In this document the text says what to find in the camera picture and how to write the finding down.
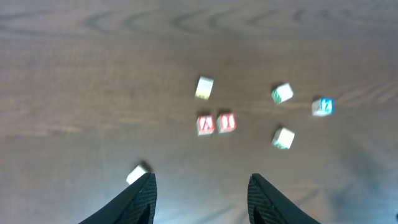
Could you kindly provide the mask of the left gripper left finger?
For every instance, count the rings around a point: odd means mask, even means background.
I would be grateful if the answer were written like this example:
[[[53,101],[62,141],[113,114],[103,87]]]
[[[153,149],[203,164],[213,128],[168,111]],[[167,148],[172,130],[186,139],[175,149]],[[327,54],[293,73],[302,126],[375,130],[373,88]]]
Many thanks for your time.
[[[80,224],[153,224],[156,202],[155,174],[146,173]]]

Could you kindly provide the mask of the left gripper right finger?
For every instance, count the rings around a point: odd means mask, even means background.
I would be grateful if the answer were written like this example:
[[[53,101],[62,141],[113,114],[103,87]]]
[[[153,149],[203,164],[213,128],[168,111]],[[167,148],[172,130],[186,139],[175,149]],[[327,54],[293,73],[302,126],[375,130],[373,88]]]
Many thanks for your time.
[[[320,224],[299,209],[261,174],[251,175],[247,201],[251,224]]]

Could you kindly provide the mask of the red letter I block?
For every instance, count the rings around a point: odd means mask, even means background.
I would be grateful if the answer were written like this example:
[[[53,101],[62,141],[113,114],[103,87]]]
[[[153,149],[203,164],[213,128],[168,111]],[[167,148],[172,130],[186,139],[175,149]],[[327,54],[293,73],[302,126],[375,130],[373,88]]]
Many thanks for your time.
[[[228,133],[236,129],[236,116],[234,113],[221,113],[217,120],[219,133]]]

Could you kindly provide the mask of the red letter A block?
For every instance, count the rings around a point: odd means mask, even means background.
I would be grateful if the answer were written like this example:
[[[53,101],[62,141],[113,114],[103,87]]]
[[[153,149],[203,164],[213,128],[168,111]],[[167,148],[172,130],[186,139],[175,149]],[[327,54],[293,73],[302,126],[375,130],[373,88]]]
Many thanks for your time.
[[[214,117],[210,114],[201,115],[197,119],[197,133],[199,136],[210,135],[215,131]]]

